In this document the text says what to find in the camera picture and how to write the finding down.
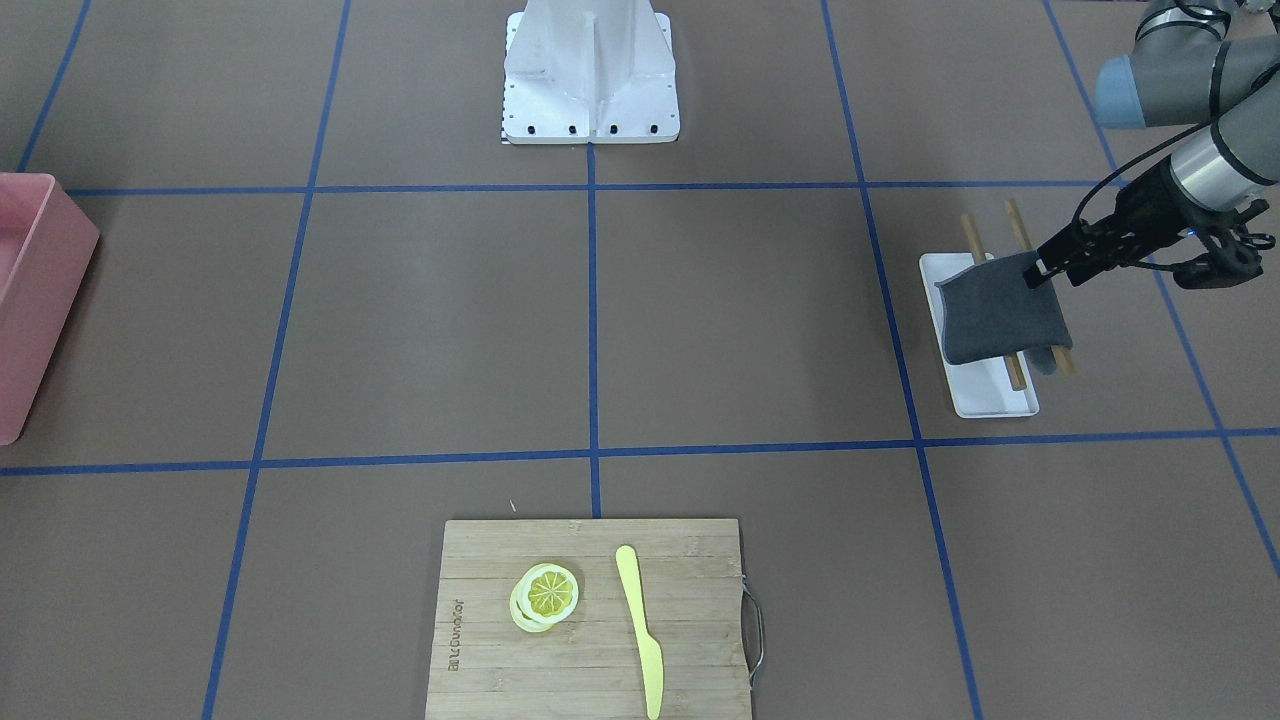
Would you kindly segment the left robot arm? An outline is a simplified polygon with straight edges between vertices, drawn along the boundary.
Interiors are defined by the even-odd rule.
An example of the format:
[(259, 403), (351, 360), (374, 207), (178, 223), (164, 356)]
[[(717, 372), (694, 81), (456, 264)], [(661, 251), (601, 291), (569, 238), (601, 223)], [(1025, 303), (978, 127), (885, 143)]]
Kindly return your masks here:
[(1262, 274), (1275, 245), (1248, 223), (1277, 184), (1277, 36), (1233, 40), (1234, 1), (1156, 1), (1133, 50), (1107, 60), (1094, 85), (1094, 118), (1108, 128), (1183, 126), (1172, 151), (1117, 192), (1114, 211), (1075, 214), (1024, 270), (1034, 290), (1056, 275), (1074, 286), (1184, 238), (1204, 251), (1167, 266), (1184, 290), (1219, 290)]

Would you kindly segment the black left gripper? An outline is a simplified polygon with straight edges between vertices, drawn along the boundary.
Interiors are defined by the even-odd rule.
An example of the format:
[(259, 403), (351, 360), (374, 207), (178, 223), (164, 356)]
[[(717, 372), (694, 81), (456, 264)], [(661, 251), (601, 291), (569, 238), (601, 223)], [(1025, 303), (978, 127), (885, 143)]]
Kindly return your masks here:
[(1064, 275), (1079, 287), (1121, 263), (1140, 260), (1201, 232), (1201, 210), (1189, 200), (1165, 158), (1121, 188), (1107, 217), (1089, 223), (1083, 211), (1105, 187), (1096, 186), (1078, 204), (1070, 223), (1034, 251), (1021, 273), (1027, 283)]

